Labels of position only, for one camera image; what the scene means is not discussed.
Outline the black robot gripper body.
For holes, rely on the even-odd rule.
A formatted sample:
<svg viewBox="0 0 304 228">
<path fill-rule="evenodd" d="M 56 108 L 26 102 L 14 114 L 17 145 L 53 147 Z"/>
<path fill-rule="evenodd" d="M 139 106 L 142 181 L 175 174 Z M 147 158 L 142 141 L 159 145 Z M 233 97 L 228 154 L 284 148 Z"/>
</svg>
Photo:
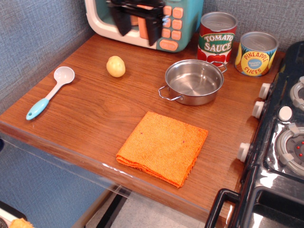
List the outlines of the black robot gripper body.
<svg viewBox="0 0 304 228">
<path fill-rule="evenodd" d="M 166 6 L 163 0 L 107 0 L 109 9 L 123 7 L 130 16 L 142 19 L 163 19 L 163 9 Z"/>
</svg>

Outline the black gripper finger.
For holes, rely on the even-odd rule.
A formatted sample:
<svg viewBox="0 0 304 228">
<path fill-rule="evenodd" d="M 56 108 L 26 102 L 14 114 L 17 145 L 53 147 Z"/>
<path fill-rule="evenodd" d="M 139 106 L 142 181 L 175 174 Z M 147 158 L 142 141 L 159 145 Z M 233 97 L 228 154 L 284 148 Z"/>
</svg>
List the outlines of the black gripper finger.
<svg viewBox="0 0 304 228">
<path fill-rule="evenodd" d="M 123 7 L 111 7 L 110 12 L 119 33 L 125 36 L 132 28 L 131 16 L 125 12 Z"/>
<path fill-rule="evenodd" d="M 149 46 L 154 45 L 162 36 L 162 19 L 145 19 Z"/>
</svg>

